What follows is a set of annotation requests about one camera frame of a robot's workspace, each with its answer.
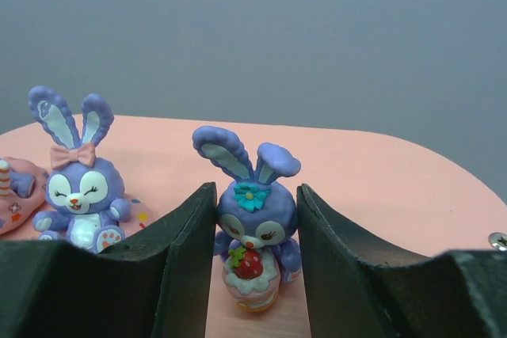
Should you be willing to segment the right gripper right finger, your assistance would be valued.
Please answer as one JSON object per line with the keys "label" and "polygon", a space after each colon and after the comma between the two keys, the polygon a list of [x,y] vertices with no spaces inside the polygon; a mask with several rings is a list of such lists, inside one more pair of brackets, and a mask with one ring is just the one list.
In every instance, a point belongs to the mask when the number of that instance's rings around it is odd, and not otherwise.
{"label": "right gripper right finger", "polygon": [[297,189],[307,309],[314,337],[503,337],[506,255],[426,257],[393,245]]}

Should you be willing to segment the pink bunny toy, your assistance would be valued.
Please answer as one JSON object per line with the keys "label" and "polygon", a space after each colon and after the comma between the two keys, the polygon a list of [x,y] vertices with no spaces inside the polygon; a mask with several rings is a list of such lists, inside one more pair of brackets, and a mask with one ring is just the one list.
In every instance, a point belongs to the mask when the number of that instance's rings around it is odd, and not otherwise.
{"label": "pink bunny toy", "polygon": [[48,177],[30,161],[1,158],[1,234],[18,228],[44,204]]}

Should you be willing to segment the purple bear toy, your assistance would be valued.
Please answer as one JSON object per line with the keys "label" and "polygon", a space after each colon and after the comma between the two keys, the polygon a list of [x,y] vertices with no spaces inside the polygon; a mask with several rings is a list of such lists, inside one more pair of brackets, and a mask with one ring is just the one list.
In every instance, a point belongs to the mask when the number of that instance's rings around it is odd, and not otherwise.
{"label": "purple bear toy", "polygon": [[293,177],[301,163],[281,146],[264,142],[251,163],[239,137],[221,127],[193,132],[198,154],[232,178],[217,206],[214,254],[223,261],[222,279],[238,307],[269,308],[281,283],[302,271],[295,200],[279,177]]}

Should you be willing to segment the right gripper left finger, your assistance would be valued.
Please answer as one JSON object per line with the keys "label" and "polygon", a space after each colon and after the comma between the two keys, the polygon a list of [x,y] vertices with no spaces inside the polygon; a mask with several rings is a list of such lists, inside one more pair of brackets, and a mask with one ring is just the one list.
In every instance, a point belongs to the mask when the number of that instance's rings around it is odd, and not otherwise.
{"label": "right gripper left finger", "polygon": [[202,337],[216,190],[102,253],[65,241],[1,243],[4,337]]}

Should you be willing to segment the purple octopus orange hat toy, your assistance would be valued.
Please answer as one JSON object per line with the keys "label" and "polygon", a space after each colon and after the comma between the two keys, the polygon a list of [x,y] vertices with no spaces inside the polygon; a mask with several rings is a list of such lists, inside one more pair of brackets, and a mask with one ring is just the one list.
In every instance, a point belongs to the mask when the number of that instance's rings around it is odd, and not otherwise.
{"label": "purple octopus orange hat toy", "polygon": [[51,210],[37,212],[32,221],[41,240],[63,239],[99,253],[151,223],[151,213],[126,197],[114,164],[96,154],[114,121],[104,98],[91,93],[82,101],[81,129],[65,98],[48,87],[29,91],[29,108],[55,142],[45,190]]}

